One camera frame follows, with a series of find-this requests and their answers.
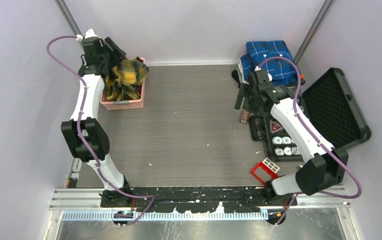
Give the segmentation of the yellow plaid flannel shirt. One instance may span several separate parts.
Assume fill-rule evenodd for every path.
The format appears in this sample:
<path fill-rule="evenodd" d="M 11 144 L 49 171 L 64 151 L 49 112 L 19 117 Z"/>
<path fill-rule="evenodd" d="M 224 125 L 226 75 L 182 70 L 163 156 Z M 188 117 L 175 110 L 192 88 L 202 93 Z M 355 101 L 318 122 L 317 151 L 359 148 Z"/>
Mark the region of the yellow plaid flannel shirt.
<path fill-rule="evenodd" d="M 127 58 L 109 70 L 103 93 L 108 102 L 140 100 L 149 67 L 140 57 Z"/>

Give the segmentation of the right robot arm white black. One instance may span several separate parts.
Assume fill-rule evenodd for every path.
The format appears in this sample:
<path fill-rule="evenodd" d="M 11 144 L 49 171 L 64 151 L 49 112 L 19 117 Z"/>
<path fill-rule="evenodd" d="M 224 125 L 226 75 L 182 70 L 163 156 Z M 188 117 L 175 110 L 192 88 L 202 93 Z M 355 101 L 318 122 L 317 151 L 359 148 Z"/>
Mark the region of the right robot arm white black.
<path fill-rule="evenodd" d="M 274 86 L 266 70 L 247 76 L 238 92 L 235 108 L 252 114 L 272 116 L 294 141 L 304 161 L 297 172 L 265 183 L 262 195 L 270 205 L 278 205 L 288 194 L 311 196 L 343 181 L 349 155 L 326 140 L 298 106 L 299 92 L 285 85 Z"/>

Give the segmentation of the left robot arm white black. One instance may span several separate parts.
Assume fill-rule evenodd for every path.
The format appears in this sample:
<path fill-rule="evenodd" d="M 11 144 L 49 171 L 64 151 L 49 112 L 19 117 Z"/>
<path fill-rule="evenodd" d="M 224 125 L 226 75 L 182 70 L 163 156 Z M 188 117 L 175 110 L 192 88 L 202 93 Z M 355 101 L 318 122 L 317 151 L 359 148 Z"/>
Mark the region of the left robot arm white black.
<path fill-rule="evenodd" d="M 84 54 L 82 65 L 75 75 L 80 81 L 75 109 L 70 120 L 61 124 L 67 146 L 76 159 L 90 166 L 103 183 L 100 196 L 107 202 L 127 207 L 133 199 L 125 176 L 115 166 L 109 152 L 110 140 L 98 121 L 100 98 L 105 86 L 104 77 L 126 54 L 109 37 L 76 35 Z"/>

